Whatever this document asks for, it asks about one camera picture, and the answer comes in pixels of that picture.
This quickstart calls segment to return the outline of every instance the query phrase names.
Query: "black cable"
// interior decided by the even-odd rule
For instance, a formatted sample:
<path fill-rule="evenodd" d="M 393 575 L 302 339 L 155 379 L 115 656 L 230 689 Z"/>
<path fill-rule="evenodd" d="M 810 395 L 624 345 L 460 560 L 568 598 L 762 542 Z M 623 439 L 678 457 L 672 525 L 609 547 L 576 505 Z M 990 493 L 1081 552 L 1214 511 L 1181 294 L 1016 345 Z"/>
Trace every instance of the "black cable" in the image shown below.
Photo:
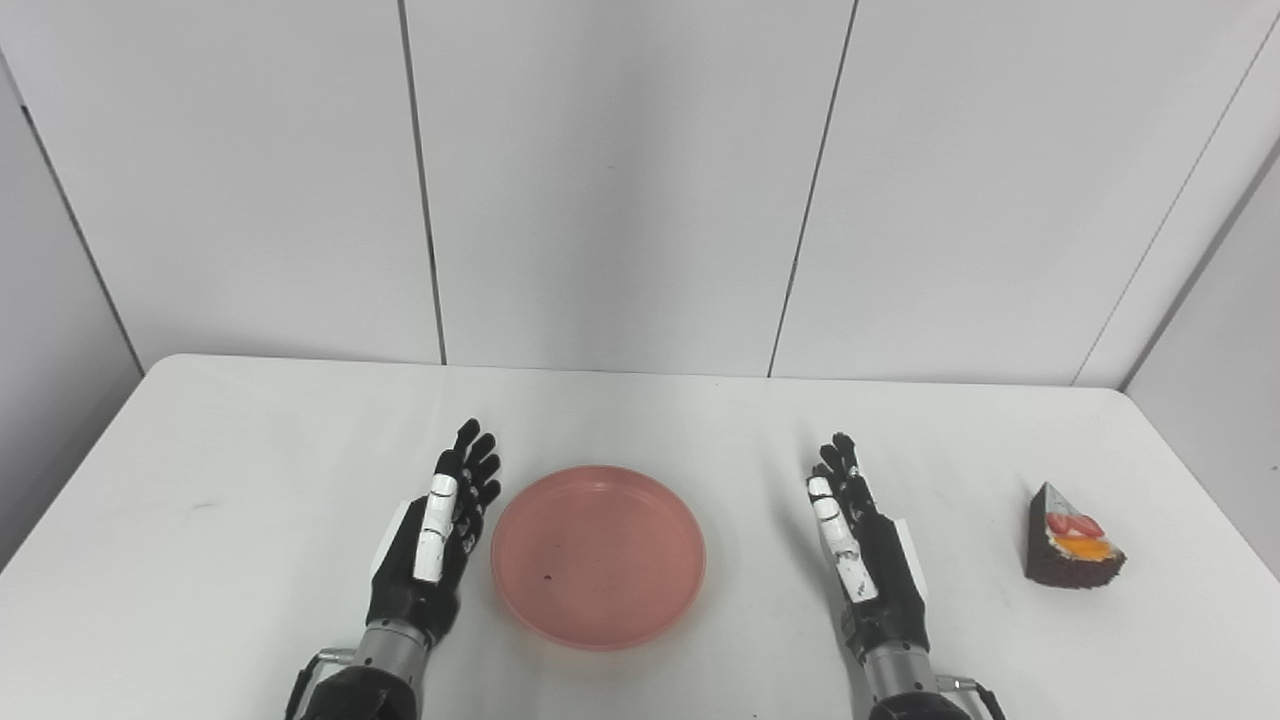
<path fill-rule="evenodd" d="M 982 687 L 982 683 L 975 683 L 974 691 L 978 693 L 978 698 L 982 700 L 982 703 L 987 706 L 987 712 L 991 714 L 991 720 L 1007 720 L 1005 717 L 1005 711 L 1000 708 L 1000 702 L 996 701 L 996 693 Z"/>
<path fill-rule="evenodd" d="M 302 703 L 302 696 L 306 694 L 307 685 L 311 684 L 311 675 L 315 675 L 317 665 L 320 665 L 319 652 L 311 659 L 311 662 L 307 662 L 306 667 L 298 670 L 298 679 L 293 682 L 289 702 L 284 706 L 284 720 L 293 720 L 293 716 L 298 714 L 298 705 Z"/>

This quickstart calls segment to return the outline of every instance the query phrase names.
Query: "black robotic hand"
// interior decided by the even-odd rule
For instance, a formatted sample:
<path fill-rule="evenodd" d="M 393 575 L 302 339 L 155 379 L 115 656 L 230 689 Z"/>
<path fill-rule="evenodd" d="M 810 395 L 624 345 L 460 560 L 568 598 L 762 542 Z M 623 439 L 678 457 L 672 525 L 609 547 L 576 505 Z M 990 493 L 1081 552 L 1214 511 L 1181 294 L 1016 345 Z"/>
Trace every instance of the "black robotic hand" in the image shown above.
<path fill-rule="evenodd" d="M 500 466 L 498 455 L 493 452 L 494 446 L 493 436 L 481 436 L 480 421 L 472 418 L 458 429 L 453 447 L 440 454 L 431 493 L 408 505 L 387 556 L 374 574 L 366 621 L 403 620 L 417 628 L 433 647 L 453 628 L 458 616 L 458 583 L 484 530 L 485 510 L 502 492 L 502 486 L 493 479 Z M 436 539 L 436 543 L 443 542 L 439 570 L 429 569 L 424 577 L 419 555 L 439 552 L 440 547 L 422 541 L 424 534 L 442 536 L 438 528 L 424 527 L 433 496 L 440 498 L 442 477 L 453 480 L 452 527 L 448 537 Z"/>
<path fill-rule="evenodd" d="M 876 509 L 870 487 L 858 469 L 854 441 L 836 433 L 819 454 L 824 462 L 815 465 L 813 474 L 831 486 L 874 587 L 872 597 L 846 588 L 845 644 L 859 662 L 887 642 L 910 643 L 928 652 L 923 588 L 916 585 L 897 524 Z M 809 500 L 818 500 L 812 488 Z"/>
<path fill-rule="evenodd" d="M 876 509 L 854 441 L 836 433 L 806 480 L 845 592 L 842 632 L 873 693 L 870 720 L 968 720 L 929 664 L 924 587 L 905 527 Z"/>
<path fill-rule="evenodd" d="M 492 434 L 467 420 L 440 454 L 428 495 L 410 502 L 374 573 L 365 634 L 356 650 L 324 650 L 298 673 L 285 706 L 293 720 L 320 662 L 347 665 L 316 684 L 303 720 L 416 720 L 431 648 L 458 616 L 458 583 L 498 497 Z"/>

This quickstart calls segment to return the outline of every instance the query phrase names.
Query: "cake slice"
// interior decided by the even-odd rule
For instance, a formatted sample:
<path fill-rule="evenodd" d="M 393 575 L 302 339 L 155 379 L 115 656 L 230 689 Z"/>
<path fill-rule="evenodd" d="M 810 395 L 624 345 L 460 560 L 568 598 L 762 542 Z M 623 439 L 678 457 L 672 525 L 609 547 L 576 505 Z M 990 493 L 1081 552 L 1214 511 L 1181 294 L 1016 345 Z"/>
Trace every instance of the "cake slice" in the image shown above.
<path fill-rule="evenodd" d="M 1102 527 L 1044 483 L 1027 523 L 1027 577 L 1055 588 L 1097 588 L 1111 582 L 1125 555 Z"/>

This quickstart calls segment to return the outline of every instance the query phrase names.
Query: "white table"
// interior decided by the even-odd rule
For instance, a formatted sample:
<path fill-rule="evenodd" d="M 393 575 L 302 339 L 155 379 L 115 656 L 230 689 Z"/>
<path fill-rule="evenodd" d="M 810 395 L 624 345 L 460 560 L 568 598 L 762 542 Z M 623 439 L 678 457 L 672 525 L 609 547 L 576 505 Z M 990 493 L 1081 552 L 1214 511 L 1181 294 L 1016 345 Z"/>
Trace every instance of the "white table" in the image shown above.
<path fill-rule="evenodd" d="M 428 719 L 863 712 L 801 483 L 837 429 L 911 523 L 936 669 L 1011 720 L 1274 716 L 1280 583 L 1115 392 L 210 356 L 152 369 L 0 573 L 0 716 L 278 720 L 311 653 L 358 638 L 393 507 L 471 415 L 503 457 L 490 518 L 550 470 L 626 465 L 689 503 L 708 573 L 666 635 L 573 651 L 506 614 L 486 533 Z M 1111 587 L 1023 579 L 1043 480 L 1129 553 Z"/>

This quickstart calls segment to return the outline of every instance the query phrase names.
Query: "pink plate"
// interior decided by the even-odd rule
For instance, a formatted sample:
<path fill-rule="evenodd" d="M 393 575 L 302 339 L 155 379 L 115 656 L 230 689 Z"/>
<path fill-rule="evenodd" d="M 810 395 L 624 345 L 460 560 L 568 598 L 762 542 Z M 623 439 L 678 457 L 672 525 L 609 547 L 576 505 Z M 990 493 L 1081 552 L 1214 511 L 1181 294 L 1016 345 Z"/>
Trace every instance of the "pink plate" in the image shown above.
<path fill-rule="evenodd" d="M 493 533 L 493 578 L 534 632 L 618 650 L 676 624 L 698 596 L 698 521 L 648 475 L 608 465 L 552 473 L 516 496 Z"/>

